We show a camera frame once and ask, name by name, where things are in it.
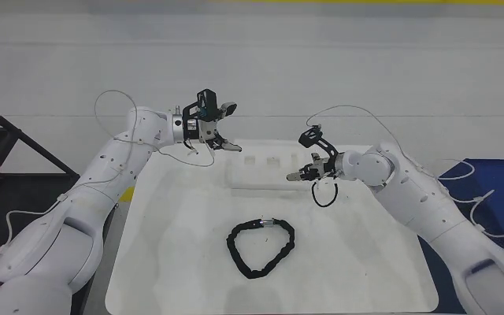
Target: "black metal frame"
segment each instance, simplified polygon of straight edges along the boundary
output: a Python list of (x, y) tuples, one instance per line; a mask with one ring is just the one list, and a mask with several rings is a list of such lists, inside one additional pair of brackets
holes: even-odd
[(4, 139), (0, 140), (0, 166), (3, 165), (3, 162), (7, 159), (7, 156), (9, 156), (9, 153), (16, 145), (17, 140), (21, 140), (35, 150), (35, 152), (42, 155), (60, 168), (63, 172), (66, 172), (71, 177), (79, 177), (79, 174), (74, 172), (65, 163), (52, 155), (48, 150), (40, 146), (34, 139), (22, 132), (21, 129), (11, 124), (3, 116), (0, 116), (0, 135), (1, 134), (4, 134)]

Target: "white cable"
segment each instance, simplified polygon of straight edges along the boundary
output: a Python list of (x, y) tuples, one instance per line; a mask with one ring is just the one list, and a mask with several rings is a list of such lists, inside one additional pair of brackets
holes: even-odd
[[(126, 169), (126, 165), (128, 165), (129, 163), (129, 160), (132, 156), (132, 151), (133, 151), (133, 144), (140, 144), (140, 143), (137, 143), (135, 141), (126, 141), (126, 140), (123, 140), (123, 139), (118, 139), (115, 135), (111, 135), (110, 132), (105, 128), (105, 126), (102, 124), (102, 122), (98, 119), (98, 113), (96, 111), (96, 107), (98, 105), (98, 100), (106, 93), (110, 93), (110, 92), (117, 92), (119, 94), (122, 94), (124, 96), (126, 96), (133, 104), (133, 107), (135, 108), (135, 124), (133, 125), (133, 129), (132, 129), (132, 139), (134, 139), (134, 136), (135, 136), (135, 129), (136, 129), (136, 123), (137, 123), (137, 120), (138, 120), (138, 108), (136, 106), (136, 103), (135, 101), (133, 100), (133, 98), (124, 93), (123, 91), (119, 91), (119, 90), (107, 90), (107, 91), (103, 91), (94, 101), (94, 118), (96, 119), (96, 122), (98, 123), (98, 125), (100, 126), (100, 128), (107, 134), (110, 136), (110, 138), (116, 140), (116, 141), (121, 141), (121, 142), (124, 142), (124, 143), (130, 143), (130, 147), (129, 147), (129, 151), (128, 151), (128, 156), (126, 157), (126, 162), (124, 163), (124, 167), (122, 168), (122, 170), (120, 170), (114, 177), (112, 177), (111, 179), (109, 180), (99, 180), (99, 181), (88, 181), (88, 182), (84, 182), (84, 183), (80, 183), (76, 186), (74, 186), (72, 189), (70, 189), (69, 191), (67, 191), (65, 193), (66, 196), (68, 196), (67, 194), (71, 191), (74, 191), (75, 189), (77, 189), (78, 187), (82, 187), (82, 186), (86, 186), (86, 187), (89, 187), (91, 189), (95, 189), (93, 188), (92, 186), (89, 186), (90, 184), (95, 184), (95, 183), (108, 183), (108, 182), (111, 182), (113, 180), (115, 180), (125, 169)], [(210, 148), (210, 146), (208, 145), (208, 143), (203, 139), (205, 145), (206, 145), (206, 148), (208, 149), (208, 151), (210, 152), (210, 156), (212, 157), (212, 162), (208, 165), (199, 165), (199, 164), (193, 164), (193, 163), (190, 163), (190, 162), (186, 162), (186, 161), (182, 161), (180, 160), (179, 158), (177, 157), (174, 157), (173, 155), (171, 154), (167, 154), (167, 153), (164, 153), (164, 152), (161, 152), (159, 150), (159, 148), (157, 146), (155, 146), (154, 144), (150, 144), (150, 143), (141, 143), (141, 145), (145, 144), (147, 146), (151, 146), (154, 148), (155, 151), (159, 152), (159, 154), (161, 155), (166, 155), (166, 156), (169, 156), (171, 158), (173, 158), (174, 160), (180, 162), (180, 163), (184, 163), (186, 165), (191, 165), (191, 166), (198, 166), (198, 167), (210, 167), (212, 166), (214, 163), (215, 163), (215, 156), (214, 156), (214, 153), (212, 151), (212, 149)], [(48, 210), (46, 210), (45, 212), (43, 213), (38, 213), (38, 212), (31, 212), (31, 211), (23, 211), (23, 210), (12, 210), (12, 211), (9, 211), (7, 214), (6, 214), (6, 221), (7, 221), (7, 228), (9, 229), (9, 238), (7, 239), (7, 242), (2, 245), (0, 247), (0, 255), (1, 255), (1, 252), (3, 250), (3, 248), (7, 247), (10, 242), (12, 241), (12, 237), (13, 237), (13, 229), (12, 229), (12, 224), (10, 222), (10, 215), (12, 213), (24, 213), (24, 214), (35, 214), (35, 215), (45, 215), (45, 214), (48, 214), (52, 209), (54, 209), (55, 206), (57, 206), (57, 204), (59, 203), (59, 201), (55, 202)]]
[(484, 229), (484, 228), (483, 228), (480, 224), (476, 223), (476, 221), (474, 220), (474, 212), (476, 211), (477, 206), (479, 206), (481, 202), (483, 202), (483, 201), (484, 201), (487, 197), (489, 197), (491, 194), (493, 194), (493, 193), (494, 193), (494, 191), (495, 191), (495, 190), (491, 190), (491, 191), (489, 191), (489, 192), (488, 192), (485, 196), (481, 197), (481, 199), (480, 199), (480, 200), (478, 200), (478, 202), (476, 202), (476, 203), (474, 204), (474, 206), (472, 206), (472, 208), (471, 208), (471, 212), (469, 212), (469, 218), (470, 218), (471, 222), (472, 222), (475, 226), (477, 226), (477, 227), (481, 227), (481, 228), (482, 228), (481, 232), (482, 232), (483, 234), (485, 234), (486, 236), (494, 237), (494, 238), (496, 238), (496, 239), (504, 239), (504, 235), (495, 235), (495, 234), (488, 233), (487, 231), (485, 231), (485, 229)]
[[(114, 140), (116, 140), (116, 141), (121, 141), (121, 142), (123, 142), (123, 143), (130, 143), (130, 144), (131, 144), (131, 146), (133, 146), (133, 144), (140, 144), (140, 143), (137, 143), (136, 141), (129, 141), (129, 140), (118, 139), (115, 135), (112, 135), (112, 134), (111, 134), (111, 133), (107, 130), (107, 128), (105, 128), (105, 126), (102, 124), (102, 122), (98, 119), (98, 113), (96, 112), (96, 107), (97, 107), (97, 104), (98, 104), (98, 100), (100, 99), (100, 97), (101, 97), (102, 95), (104, 95), (104, 94), (105, 94), (105, 93), (107, 93), (107, 92), (117, 92), (117, 93), (121, 93), (121, 94), (125, 95), (125, 96), (126, 96), (127, 98), (129, 98), (129, 100), (132, 102), (133, 107), (135, 107), (135, 125), (133, 126), (133, 131), (132, 131), (132, 139), (134, 139), (134, 138), (133, 138), (133, 135), (134, 135), (134, 132), (135, 132), (136, 120), (137, 120), (137, 117), (138, 117), (138, 109), (137, 109), (137, 106), (136, 106), (135, 101), (133, 100), (133, 98), (132, 98), (131, 96), (129, 96), (128, 94), (124, 93), (123, 91), (119, 91), (119, 90), (107, 90), (107, 91), (102, 92), (102, 93), (101, 93), (101, 94), (100, 94), (100, 95), (96, 98), (96, 100), (94, 101), (94, 118), (95, 118), (95, 119), (96, 119), (96, 121), (98, 122), (98, 125), (100, 126), (100, 128), (101, 128), (101, 129), (102, 129), (102, 130), (103, 130), (103, 131), (104, 131), (107, 135), (109, 135), (109, 136), (110, 136), (110, 138), (112, 138), (112, 139), (114, 139)], [(154, 151), (159, 152), (159, 154), (161, 154), (161, 155), (165, 155), (165, 156), (169, 156), (169, 157), (171, 157), (172, 159), (174, 159), (174, 160), (176, 160), (176, 161), (178, 161), (178, 162), (180, 162), (180, 163), (183, 163), (183, 164), (185, 164), (185, 165), (198, 166), (198, 167), (210, 167), (210, 166), (212, 166), (212, 165), (215, 163), (215, 158), (214, 158), (214, 156), (213, 156), (212, 149), (209, 147), (208, 143), (206, 143), (206, 141), (205, 141), (205, 140), (203, 140), (203, 141), (204, 141), (204, 143), (205, 143), (205, 145), (206, 145), (206, 148), (207, 148), (207, 149), (209, 150), (209, 152), (210, 152), (210, 156), (212, 157), (212, 162), (211, 162), (211, 163), (209, 163), (209, 164), (207, 164), (207, 165), (200, 165), (200, 164), (194, 164), (194, 163), (190, 163), (190, 162), (182, 161), (182, 160), (180, 160), (179, 158), (174, 157), (174, 156), (173, 156), (173, 155), (171, 155), (171, 154), (167, 154), (167, 153), (161, 152), (161, 150), (160, 150), (157, 146), (155, 146), (154, 144), (152, 144), (152, 143), (141, 143), (140, 145), (147, 145), (147, 146), (151, 146), (151, 147), (154, 149)], [(129, 154), (128, 154), (128, 159), (126, 160), (126, 164), (128, 163), (128, 160), (129, 160), (129, 156), (130, 156), (130, 155), (131, 155), (131, 147), (130, 147), (130, 152), (129, 152)]]
[[(440, 187), (442, 188), (441, 191), (443, 191), (445, 193), (445, 195), (447, 195), (447, 197), (451, 198), (453, 201), (455, 202), (461, 202), (461, 203), (471, 203), (471, 202), (477, 202), (479, 199), (476, 197), (476, 198), (473, 198), (471, 200), (458, 200), (456, 198), (453, 198), (451, 195), (450, 195), (450, 192), (448, 191), (448, 189), (446, 187), (443, 186), (443, 184), (441, 182), (439, 182), (439, 180), (460, 180), (462, 178), (466, 178), (468, 176), (471, 176), (473, 173), (474, 173), (474, 167), (472, 165), (470, 165), (468, 162), (466, 161), (460, 161), (461, 163), (464, 163), (468, 166), (471, 167), (471, 171), (468, 172), (467, 174), (464, 174), (462, 176), (457, 176), (457, 177), (443, 177), (443, 178), (439, 178), (438, 176), (434, 176), (432, 175), (430, 172), (428, 172), (422, 165), (418, 164), (418, 162), (416, 162), (415, 160), (413, 160), (411, 157), (408, 156), (408, 154), (406, 152), (404, 152), (404, 150), (402, 149), (402, 146), (401, 146), (401, 143), (399, 143), (399, 141), (397, 140), (397, 138), (395, 137), (394, 133), (391, 132), (391, 130), (384, 124), (381, 122), (380, 119), (378, 119), (378, 117), (371, 113), (369, 110), (363, 108), (363, 107), (360, 107), (360, 106), (355, 106), (355, 105), (335, 105), (335, 106), (331, 106), (331, 107), (328, 107), (327, 109), (323, 109), (321, 110), (320, 112), (318, 113), (315, 113), (314, 115), (308, 117), (308, 119), (306, 120), (306, 126), (308, 127), (312, 127), (310, 124), (309, 124), (309, 121), (318, 116), (319, 114), (323, 113), (323, 112), (326, 112), (330, 109), (335, 109), (335, 108), (340, 108), (340, 107), (348, 107), (348, 108), (355, 108), (355, 109), (360, 109), (360, 110), (363, 110), (365, 111), (366, 113), (368, 113), (369, 115), (371, 115), (377, 122), (378, 124), (380, 124), (385, 130), (387, 130), (388, 134), (391, 135), (391, 137), (394, 139), (394, 141), (397, 143), (397, 146), (399, 148), (399, 150), (401, 151), (401, 154), (404, 156), (404, 158), (406, 160), (408, 160), (409, 162), (411, 162), (411, 164), (413, 164), (415, 166), (415, 168), (417, 169), (418, 172), (422, 172), (424, 173), (426, 176), (429, 176), (431, 177), (432, 179), (434, 179), (438, 185), (440, 185)], [(438, 160), (449, 160), (449, 161), (459, 161), (459, 160), (456, 160), (456, 159), (438, 159)]]
[[(429, 173), (426, 169), (424, 169), (424, 167), (423, 167), (422, 165), (418, 164), (416, 161), (414, 161), (412, 158), (410, 158), (410, 157), (408, 156), (408, 154), (406, 154), (406, 153), (404, 152), (404, 150), (403, 150), (403, 149), (402, 149), (402, 147), (401, 147), (401, 143), (399, 143), (399, 141), (398, 141), (398, 140), (397, 140), (397, 138), (395, 137), (394, 133), (393, 133), (393, 132), (391, 132), (391, 130), (390, 130), (389, 128), (387, 128), (387, 126), (385, 126), (385, 124), (384, 124), (384, 123), (382, 123), (382, 122), (381, 122), (381, 120), (380, 120), (380, 119), (378, 119), (378, 117), (377, 117), (377, 116), (375, 116), (375, 114), (371, 113), (369, 110), (367, 110), (367, 109), (365, 109), (365, 108), (363, 108), (363, 107), (360, 107), (360, 106), (354, 106), (354, 105), (336, 105), (336, 106), (331, 106), (331, 107), (328, 107), (327, 109), (323, 109), (323, 110), (321, 110), (320, 112), (315, 113), (314, 115), (312, 115), (312, 116), (308, 117), (308, 119), (306, 120), (306, 126), (308, 126), (308, 127), (312, 127), (312, 125), (310, 125), (310, 124), (309, 124), (309, 121), (310, 121), (312, 118), (314, 118), (314, 117), (318, 116), (319, 114), (321, 114), (321, 113), (323, 113), (323, 112), (326, 112), (326, 111), (328, 111), (328, 110), (330, 110), (330, 109), (335, 109), (335, 108), (339, 108), (339, 107), (349, 107), (349, 108), (360, 109), (360, 110), (365, 111), (365, 112), (366, 112), (366, 113), (368, 113), (369, 115), (371, 115), (371, 116), (372, 116), (372, 117), (373, 117), (376, 121), (378, 121), (378, 123), (379, 123), (379, 124), (380, 124), (380, 125), (381, 125), (384, 129), (385, 129), (385, 130), (387, 130), (387, 132), (389, 133), (389, 135), (391, 135), (391, 137), (392, 137), (392, 138), (394, 139), (394, 141), (397, 143), (397, 146), (398, 146), (399, 150), (401, 151), (401, 154), (404, 156), (404, 158), (405, 158), (406, 160), (410, 161), (413, 165), (415, 165), (415, 167), (417, 168), (417, 170), (418, 170), (419, 172), (422, 172), (422, 173), (424, 173), (425, 175), (427, 175), (427, 176), (429, 176), (429, 177), (433, 178), (433, 179), (436, 181), (436, 183), (439, 185), (439, 187), (441, 188), (441, 191), (442, 191), (442, 192), (443, 192), (443, 193), (444, 193), (444, 194), (445, 194), (448, 198), (451, 198), (453, 201), (455, 201), (455, 202), (460, 202), (460, 203), (472, 203), (472, 202), (475, 202), (474, 206), (473, 206), (473, 207), (472, 207), (472, 209), (471, 209), (471, 212), (470, 212), (469, 216), (470, 216), (470, 218), (471, 218), (471, 222), (472, 222), (474, 225), (476, 225), (476, 226), (480, 226), (479, 224), (477, 224), (477, 223), (474, 221), (474, 218), (473, 218), (473, 213), (474, 213), (474, 211), (475, 211), (476, 207), (477, 207), (477, 206), (478, 206), (481, 202), (483, 202), (483, 201), (484, 201), (484, 200), (485, 200), (488, 196), (490, 196), (490, 195), (494, 192), (494, 190), (489, 191), (488, 193), (486, 193), (486, 194), (485, 194), (484, 196), (482, 196), (482, 197), (475, 197), (475, 198), (473, 198), (473, 199), (471, 199), (471, 200), (458, 200), (458, 199), (456, 199), (456, 198), (452, 197), (452, 196), (450, 195), (450, 192), (448, 191), (448, 189), (447, 189), (445, 186), (443, 186), (443, 184), (439, 181), (439, 180), (461, 180), (461, 179), (463, 179), (463, 178), (469, 177), (469, 176), (471, 176), (471, 175), (475, 172), (475, 169), (474, 169), (474, 166), (473, 166), (473, 165), (471, 165), (471, 164), (470, 164), (470, 163), (468, 163), (467, 161), (460, 161), (460, 160), (457, 160), (457, 159), (454, 159), (454, 158), (437, 159), (437, 160), (447, 160), (447, 161), (458, 161), (458, 162), (460, 162), (460, 163), (462, 163), (462, 164), (465, 164), (465, 165), (469, 166), (469, 167), (471, 168), (471, 170), (470, 170), (468, 173), (466, 173), (466, 174), (464, 174), (464, 175), (462, 175), (462, 176), (457, 176), (457, 177), (438, 177), (438, 176), (434, 176), (434, 175), (432, 175), (432, 174), (431, 174), (431, 173)], [(485, 235), (490, 236), (490, 237), (504, 238), (504, 235), (493, 235), (493, 234), (490, 234), (490, 233), (488, 233), (488, 232), (484, 231), (484, 229), (483, 229), (483, 231), (482, 231), (482, 232), (483, 232)]]
[(32, 211), (23, 211), (23, 210), (12, 210), (12, 211), (9, 211), (6, 214), (7, 228), (9, 229), (9, 238), (7, 238), (7, 242), (4, 245), (2, 245), (2, 249), (5, 248), (5, 247), (8, 247), (9, 244), (10, 244), (10, 242), (13, 240), (13, 226), (10, 223), (10, 215), (12, 213), (35, 214), (35, 215), (43, 216), (44, 214), (48, 214), (59, 203), (60, 203), (60, 201), (56, 201), (49, 209), (47, 209), (45, 212), (42, 212), (42, 213), (40, 213), (40, 212), (32, 212)]

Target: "gray floor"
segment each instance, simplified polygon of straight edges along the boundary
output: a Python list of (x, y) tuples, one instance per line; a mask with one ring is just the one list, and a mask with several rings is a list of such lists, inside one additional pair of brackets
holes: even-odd
[(123, 234), (129, 205), (130, 202), (119, 202), (119, 208), (113, 216), (110, 230), (103, 247), (102, 262), (94, 275), (93, 284), (87, 298), (83, 315), (109, 315), (105, 307), (105, 296), (109, 286), (113, 264), (116, 261), (117, 250), (119, 249), (120, 238)]

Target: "black chain lock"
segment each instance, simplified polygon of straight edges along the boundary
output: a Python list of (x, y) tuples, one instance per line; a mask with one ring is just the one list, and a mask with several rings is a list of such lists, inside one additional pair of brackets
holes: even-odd
[[(289, 242), (285, 244), (285, 246), (280, 250), (280, 252), (269, 263), (267, 263), (262, 270), (251, 270), (249, 266), (245, 264), (245, 261), (243, 261), (242, 257), (239, 255), (239, 252), (236, 249), (235, 239), (236, 236), (238, 236), (238, 233), (240, 233), (241, 231), (252, 230), (255, 228), (263, 228), (265, 225), (279, 225), (280, 227), (282, 227), (285, 231), (289, 233)], [(295, 247), (294, 239), (295, 239), (294, 228), (291, 227), (291, 225), (288, 224), (285, 220), (257, 219), (236, 225), (235, 228), (231, 230), (231, 234), (229, 234), (226, 240), (228, 243), (229, 253), (233, 258), (236, 267), (238, 267), (238, 270), (248, 279), (257, 279), (262, 278), (263, 276), (267, 276), (282, 259), (284, 259), (287, 255), (289, 255), (291, 250), (294, 249)]]

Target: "black cable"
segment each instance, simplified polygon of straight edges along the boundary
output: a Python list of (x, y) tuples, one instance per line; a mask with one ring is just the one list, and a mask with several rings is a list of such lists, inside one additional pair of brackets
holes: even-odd
[(274, 225), (279, 225), (280, 227), (282, 227), (284, 230), (286, 230), (289, 233), (289, 242), (287, 244), (285, 244), (285, 246), (280, 250), (280, 252), (269, 263), (267, 263), (266, 266), (262, 270), (251, 270), (249, 268), (249, 266), (246, 265), (245, 261), (243, 261), (242, 257), (239, 255), (239, 252), (236, 249), (236, 245), (235, 245), (235, 238), (236, 238), (236, 236), (238, 236), (238, 233), (240, 233), (241, 231), (251, 230), (251, 229), (255, 229), (255, 228), (263, 228), (264, 225), (261, 223), (261, 219), (252, 220), (252, 221), (248, 221), (248, 222), (236, 225), (232, 229), (231, 234), (229, 234), (228, 238), (226, 239), (227, 244), (228, 244), (229, 253), (231, 254), (231, 257), (233, 258), (233, 261), (235, 262), (236, 267), (238, 267), (238, 270), (247, 279), (257, 279), (257, 278), (262, 278), (263, 276), (267, 276), (282, 259), (284, 259), (287, 255), (289, 255), (291, 250), (294, 249), (294, 247), (295, 247), (294, 228), (291, 227), (291, 225), (288, 224), (285, 220), (273, 219), (272, 221), (273, 221)]
[(313, 183), (313, 185), (312, 185), (312, 197), (313, 197), (313, 200), (315, 201), (315, 203), (317, 204), (317, 206), (319, 206), (321, 208), (327, 208), (327, 207), (329, 207), (330, 205), (332, 205), (336, 201), (336, 197), (338, 197), (338, 184), (337, 183), (334, 184), (334, 188), (335, 188), (334, 198), (328, 204), (326, 204), (326, 205), (321, 205), (317, 201), (317, 198), (315, 197), (315, 185), (317, 185), (317, 183)]

